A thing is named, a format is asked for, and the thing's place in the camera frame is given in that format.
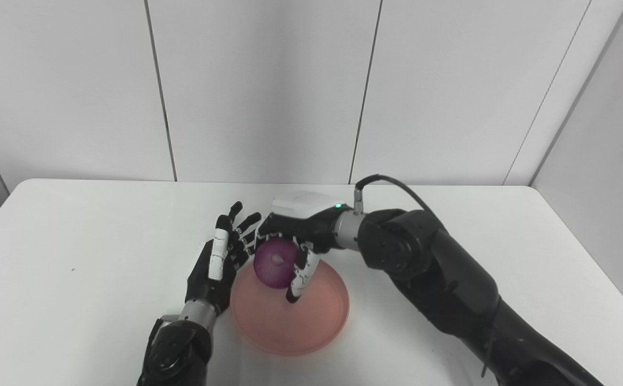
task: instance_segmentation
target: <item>robot wrist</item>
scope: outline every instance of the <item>robot wrist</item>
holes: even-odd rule
[[[204,327],[209,334],[213,331],[216,322],[216,307],[212,303],[203,300],[189,300],[185,303],[179,320],[196,323]]]

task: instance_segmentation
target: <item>robotic arm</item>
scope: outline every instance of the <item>robotic arm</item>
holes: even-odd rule
[[[241,210],[238,201],[228,215],[218,218],[214,238],[204,245],[187,280],[181,314],[155,322],[137,386],[205,384],[214,323],[230,305],[236,272],[252,256],[255,232],[248,228],[262,219],[260,213],[253,213],[235,227]]]
[[[422,209],[364,213],[362,190],[378,180],[400,186]],[[277,200],[258,232],[261,239],[267,234],[293,237],[307,251],[296,262],[297,277],[286,296],[290,302],[302,296],[319,254],[352,249],[369,268],[385,271],[436,328],[469,347],[483,362],[482,376],[490,369],[506,386],[602,386],[500,298],[490,274],[400,181],[379,174],[362,179],[354,208],[344,203],[329,207],[313,194]]]

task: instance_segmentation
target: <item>black cable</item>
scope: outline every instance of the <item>black cable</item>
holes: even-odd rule
[[[357,183],[355,184],[355,189],[363,190],[365,186],[367,186],[370,183],[374,183],[376,181],[388,181],[389,183],[392,183],[393,185],[399,186],[400,188],[402,188],[402,190],[406,191],[408,195],[414,198],[414,201],[417,201],[419,206],[421,206],[425,211],[433,212],[431,208],[429,208],[428,205],[424,203],[424,200],[422,200],[421,197],[419,197],[419,195],[417,195],[417,193],[414,190],[412,190],[412,188],[405,185],[404,182],[398,179],[392,178],[391,176],[384,176],[383,174],[373,174],[371,176],[364,177],[363,179],[360,179],[359,181],[357,181]]]

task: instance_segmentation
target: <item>robot finger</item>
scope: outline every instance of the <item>robot finger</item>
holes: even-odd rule
[[[307,243],[301,246],[301,251],[295,261],[295,278],[292,279],[285,293],[285,298],[289,303],[297,303],[321,260],[321,256],[312,252],[311,249]]]
[[[240,213],[241,210],[242,203],[240,201],[236,201],[231,207],[231,211],[228,213],[228,218],[230,218],[231,222],[235,222],[235,217],[238,216],[238,213]]]
[[[252,213],[251,215],[247,216],[247,218],[245,218],[245,220],[243,220],[243,222],[241,222],[240,225],[238,225],[238,227],[235,228],[235,230],[238,231],[239,234],[243,234],[252,225],[258,223],[260,220],[262,220],[261,213],[259,212]]]

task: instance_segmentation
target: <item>cable connector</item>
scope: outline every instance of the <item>cable connector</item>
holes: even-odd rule
[[[362,214],[364,212],[364,194],[361,189],[355,188],[354,213]]]

